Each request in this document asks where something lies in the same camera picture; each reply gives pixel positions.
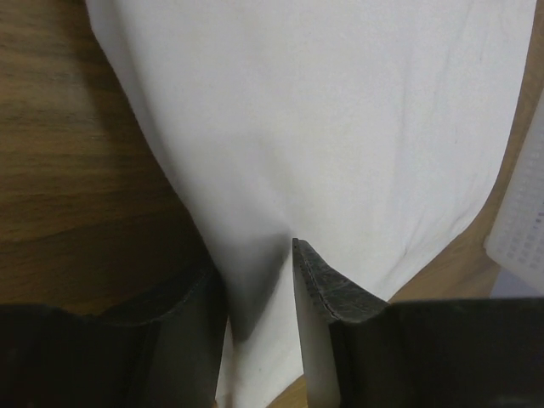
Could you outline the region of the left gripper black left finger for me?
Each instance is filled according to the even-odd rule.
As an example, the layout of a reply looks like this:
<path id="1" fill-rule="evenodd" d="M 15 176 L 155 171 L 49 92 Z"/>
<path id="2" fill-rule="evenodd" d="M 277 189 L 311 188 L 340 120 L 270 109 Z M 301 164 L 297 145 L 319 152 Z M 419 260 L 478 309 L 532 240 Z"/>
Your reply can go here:
<path id="1" fill-rule="evenodd" d="M 227 306 L 211 263 L 103 314 L 1 307 L 4 407 L 210 407 Z"/>

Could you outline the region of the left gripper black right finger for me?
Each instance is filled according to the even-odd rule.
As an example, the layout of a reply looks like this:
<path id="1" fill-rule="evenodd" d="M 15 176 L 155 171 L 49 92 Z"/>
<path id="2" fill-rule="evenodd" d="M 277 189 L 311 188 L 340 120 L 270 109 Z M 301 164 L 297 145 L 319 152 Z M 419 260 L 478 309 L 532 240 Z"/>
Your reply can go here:
<path id="1" fill-rule="evenodd" d="M 292 243 L 311 407 L 540 407 L 539 297 L 388 303 Z"/>

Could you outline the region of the white plastic basket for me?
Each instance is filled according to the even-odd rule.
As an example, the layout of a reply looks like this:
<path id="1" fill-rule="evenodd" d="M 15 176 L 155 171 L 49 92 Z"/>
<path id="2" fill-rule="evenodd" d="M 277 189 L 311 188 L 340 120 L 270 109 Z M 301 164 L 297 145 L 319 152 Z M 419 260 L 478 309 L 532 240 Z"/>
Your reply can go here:
<path id="1" fill-rule="evenodd" d="M 538 291 L 543 290 L 543 100 L 535 109 L 486 254 Z"/>

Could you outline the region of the white t shirt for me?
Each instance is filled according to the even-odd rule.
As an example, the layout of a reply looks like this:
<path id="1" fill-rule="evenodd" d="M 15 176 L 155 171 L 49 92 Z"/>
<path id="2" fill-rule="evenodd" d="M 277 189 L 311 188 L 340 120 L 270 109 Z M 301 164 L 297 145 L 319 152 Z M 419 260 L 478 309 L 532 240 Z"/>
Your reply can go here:
<path id="1" fill-rule="evenodd" d="M 226 285 L 216 400 L 303 373 L 292 240 L 390 299 L 496 181 L 532 1 L 90 1 L 144 136 Z"/>

